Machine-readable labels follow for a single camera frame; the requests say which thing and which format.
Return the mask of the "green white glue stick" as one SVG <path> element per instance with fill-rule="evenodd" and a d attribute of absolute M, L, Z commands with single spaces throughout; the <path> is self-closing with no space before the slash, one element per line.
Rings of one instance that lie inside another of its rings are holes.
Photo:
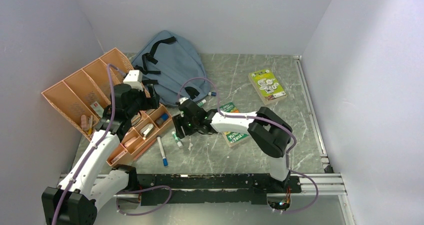
<path fill-rule="evenodd" d="M 177 136 L 177 133 L 175 131 L 172 131 L 171 134 L 178 148 L 181 149 L 183 147 L 181 139 Z"/>

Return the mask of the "blue backpack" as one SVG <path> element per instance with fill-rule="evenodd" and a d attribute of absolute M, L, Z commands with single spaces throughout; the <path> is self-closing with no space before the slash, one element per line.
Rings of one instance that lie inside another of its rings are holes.
<path fill-rule="evenodd" d="M 140 70 L 143 83 L 154 84 L 160 102 L 175 107 L 177 96 L 201 101 L 211 91 L 201 57 L 185 38 L 162 30 L 132 58 L 131 65 Z"/>

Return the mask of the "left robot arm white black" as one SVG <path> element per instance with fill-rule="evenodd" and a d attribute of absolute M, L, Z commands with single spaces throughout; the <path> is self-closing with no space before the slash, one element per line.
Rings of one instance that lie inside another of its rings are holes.
<path fill-rule="evenodd" d="M 135 168 L 112 170 L 96 183 L 104 163 L 120 145 L 140 111 L 157 109 L 160 97 L 153 84 L 149 96 L 141 85 L 120 83 L 111 88 L 111 104 L 95 127 L 90 144 L 71 172 L 56 186 L 47 187 L 41 200 L 48 225 L 92 225 L 100 209 L 118 192 L 134 192 L 139 185 Z"/>

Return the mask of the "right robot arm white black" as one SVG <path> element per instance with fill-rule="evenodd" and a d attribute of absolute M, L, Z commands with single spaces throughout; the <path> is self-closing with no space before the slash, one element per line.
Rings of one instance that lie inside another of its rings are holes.
<path fill-rule="evenodd" d="M 288 187 L 291 175 L 288 145 L 296 139 L 290 125 L 270 108 L 262 106 L 247 113 L 224 112 L 219 108 L 206 111 L 190 99 L 180 99 L 178 110 L 179 113 L 172 118 L 178 138 L 196 133 L 247 134 L 270 159 L 270 187 L 275 192 Z"/>

